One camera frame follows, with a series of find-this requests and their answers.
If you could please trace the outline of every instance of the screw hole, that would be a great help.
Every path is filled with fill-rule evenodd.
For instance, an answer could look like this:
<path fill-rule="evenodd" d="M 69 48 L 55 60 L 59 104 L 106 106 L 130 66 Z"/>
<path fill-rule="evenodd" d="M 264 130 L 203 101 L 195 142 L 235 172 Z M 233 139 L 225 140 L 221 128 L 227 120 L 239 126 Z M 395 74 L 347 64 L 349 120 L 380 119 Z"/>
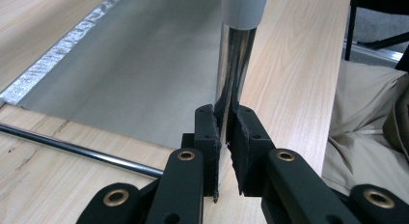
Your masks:
<path fill-rule="evenodd" d="M 191 160 L 195 157 L 195 154 L 192 152 L 184 151 L 177 155 L 177 158 L 180 160 Z"/>
<path fill-rule="evenodd" d="M 283 161 L 292 161 L 295 158 L 293 154 L 287 152 L 279 152 L 277 153 L 277 157 Z"/>
<path fill-rule="evenodd" d="M 177 213 L 172 212 L 165 216 L 164 221 L 166 224 L 177 224 L 180 221 L 180 217 L 177 215 Z"/>
<path fill-rule="evenodd" d="M 103 203 L 107 207 L 117 207 L 124 203 L 129 197 L 128 191 L 124 189 L 115 189 L 108 192 L 103 198 Z"/>
<path fill-rule="evenodd" d="M 364 197 L 373 205 L 376 205 L 377 207 L 380 208 L 391 209 L 395 206 L 394 200 L 392 200 L 387 195 L 374 189 L 365 190 Z"/>

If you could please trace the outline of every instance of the black chair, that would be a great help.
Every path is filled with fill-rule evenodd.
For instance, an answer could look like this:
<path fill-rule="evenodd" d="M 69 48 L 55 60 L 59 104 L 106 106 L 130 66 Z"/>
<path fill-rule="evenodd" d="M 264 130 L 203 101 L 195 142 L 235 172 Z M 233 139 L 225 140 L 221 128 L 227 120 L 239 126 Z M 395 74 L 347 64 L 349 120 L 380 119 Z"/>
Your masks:
<path fill-rule="evenodd" d="M 355 16 L 357 8 L 369 9 L 386 14 L 409 15 L 409 0 L 351 0 L 351 12 L 349 17 L 348 36 L 346 40 L 345 60 L 349 61 L 352 47 L 352 38 L 355 27 Z M 409 32 L 376 42 L 360 42 L 361 45 L 372 49 L 381 49 L 402 42 L 409 42 Z M 408 50 L 403 55 L 409 57 Z"/>

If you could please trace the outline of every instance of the gray tray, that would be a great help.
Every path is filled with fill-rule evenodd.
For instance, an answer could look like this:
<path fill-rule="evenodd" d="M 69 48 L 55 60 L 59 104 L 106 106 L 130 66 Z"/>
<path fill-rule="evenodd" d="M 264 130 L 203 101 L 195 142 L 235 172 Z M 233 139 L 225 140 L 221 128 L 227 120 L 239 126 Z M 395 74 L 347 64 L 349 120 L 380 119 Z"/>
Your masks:
<path fill-rule="evenodd" d="M 221 0 L 104 0 L 0 98 L 171 148 L 214 103 Z"/>

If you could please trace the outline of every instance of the steel rod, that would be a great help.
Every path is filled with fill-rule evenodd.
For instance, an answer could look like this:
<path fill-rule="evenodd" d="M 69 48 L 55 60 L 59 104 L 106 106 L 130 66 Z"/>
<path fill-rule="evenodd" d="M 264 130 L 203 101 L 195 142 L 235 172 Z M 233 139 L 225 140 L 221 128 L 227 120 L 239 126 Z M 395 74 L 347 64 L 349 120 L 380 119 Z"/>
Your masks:
<path fill-rule="evenodd" d="M 104 154 L 98 151 L 86 149 L 84 147 L 70 144 L 58 139 L 54 139 L 45 135 L 37 134 L 31 131 L 23 130 L 14 126 L 0 124 L 0 131 L 17 136 L 23 139 L 31 140 L 36 143 L 51 146 L 60 150 L 64 150 L 73 154 L 79 154 L 87 158 L 95 159 L 97 161 L 105 162 L 111 165 L 121 167 L 136 173 L 144 174 L 153 178 L 162 177 L 163 171 L 149 167 L 144 164 L 135 163 L 123 158 L 119 158 L 110 154 Z"/>

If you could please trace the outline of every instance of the chair leg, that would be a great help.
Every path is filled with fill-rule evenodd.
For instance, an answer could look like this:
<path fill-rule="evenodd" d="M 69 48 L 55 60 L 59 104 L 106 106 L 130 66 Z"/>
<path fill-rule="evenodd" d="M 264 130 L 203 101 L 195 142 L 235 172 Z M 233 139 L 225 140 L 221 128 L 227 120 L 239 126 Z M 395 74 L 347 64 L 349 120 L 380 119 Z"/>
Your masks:
<path fill-rule="evenodd" d="M 375 42 L 358 42 L 359 45 L 378 50 L 395 44 L 409 42 L 409 32 Z"/>
<path fill-rule="evenodd" d="M 352 38 L 354 36 L 355 17 L 357 14 L 358 0 L 351 0 L 351 12 L 349 15 L 348 36 L 346 38 L 345 60 L 349 61 L 352 48 Z"/>
<path fill-rule="evenodd" d="M 403 53 L 400 61 L 397 63 L 395 69 L 409 72 L 409 45 Z"/>

